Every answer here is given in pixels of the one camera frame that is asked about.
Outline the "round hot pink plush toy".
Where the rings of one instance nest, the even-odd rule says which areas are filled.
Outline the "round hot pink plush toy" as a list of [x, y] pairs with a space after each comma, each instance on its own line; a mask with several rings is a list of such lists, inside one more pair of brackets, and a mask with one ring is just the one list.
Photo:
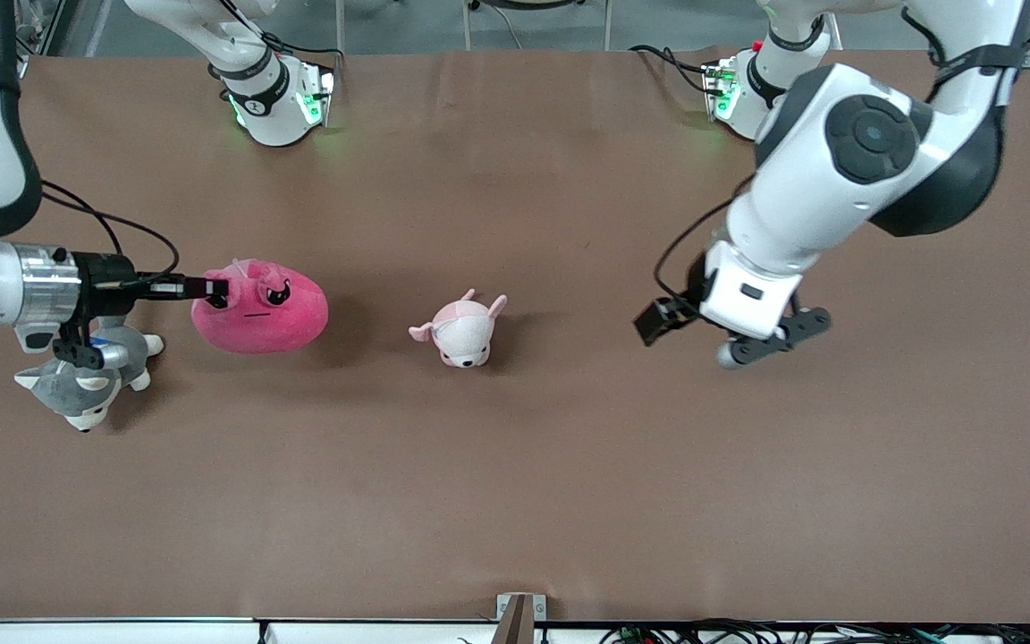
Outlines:
[[330, 305], [323, 290], [278, 262], [236, 259], [203, 277], [225, 280], [228, 293], [193, 301], [190, 318], [198, 335], [222, 351], [287, 353], [325, 330]]

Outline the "grey white husky plush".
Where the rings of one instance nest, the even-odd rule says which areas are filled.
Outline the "grey white husky plush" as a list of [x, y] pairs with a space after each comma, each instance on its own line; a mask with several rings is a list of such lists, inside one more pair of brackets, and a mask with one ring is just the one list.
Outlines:
[[106, 361], [105, 367], [90, 369], [53, 358], [13, 375], [18, 385], [83, 433], [106, 419], [122, 389], [148, 388], [148, 359], [166, 347], [161, 335], [143, 334], [119, 318], [103, 318], [90, 343], [104, 355], [117, 355], [117, 367]]

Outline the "pale pink white plush dog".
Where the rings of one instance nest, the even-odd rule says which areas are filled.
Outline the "pale pink white plush dog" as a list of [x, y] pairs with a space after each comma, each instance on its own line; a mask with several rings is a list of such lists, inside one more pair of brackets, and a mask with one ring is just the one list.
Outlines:
[[492, 353], [492, 335], [508, 297], [500, 294], [490, 305], [483, 305], [475, 296], [476, 291], [469, 289], [459, 299], [442, 306], [428, 323], [410, 326], [409, 337], [414, 342], [433, 343], [446, 366], [483, 366]]

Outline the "brown table cover sheet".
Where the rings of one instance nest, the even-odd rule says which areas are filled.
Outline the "brown table cover sheet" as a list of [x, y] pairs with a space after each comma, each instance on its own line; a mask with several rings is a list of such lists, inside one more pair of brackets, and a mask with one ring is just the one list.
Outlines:
[[[352, 56], [333, 128], [234, 125], [196, 58], [38, 58], [45, 178], [179, 246], [327, 292], [302, 350], [234, 355], [187, 302], [147, 391], [82, 435], [13, 382], [0, 327], [0, 618], [1030, 623], [1030, 70], [984, 208], [867, 225], [800, 289], [832, 329], [726, 371], [633, 318], [752, 150], [653, 58]], [[479, 368], [410, 326], [508, 302]]]

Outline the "small metal edge bracket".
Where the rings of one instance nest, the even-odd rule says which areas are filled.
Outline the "small metal edge bracket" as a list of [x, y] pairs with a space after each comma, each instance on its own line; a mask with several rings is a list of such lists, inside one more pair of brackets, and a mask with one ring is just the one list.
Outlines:
[[516, 608], [522, 607], [524, 613], [531, 615], [535, 623], [546, 623], [549, 620], [548, 598], [545, 594], [533, 592], [508, 592], [495, 596], [494, 622], [499, 623], [506, 613], [510, 611], [511, 605]]

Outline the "white table edge rail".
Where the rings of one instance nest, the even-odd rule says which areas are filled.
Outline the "white table edge rail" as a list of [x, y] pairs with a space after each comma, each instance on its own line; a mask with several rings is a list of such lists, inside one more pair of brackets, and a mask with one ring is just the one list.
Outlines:
[[[0, 644], [490, 644], [491, 620], [1, 619]], [[1030, 623], [546, 621], [536, 644], [1030, 644]]]

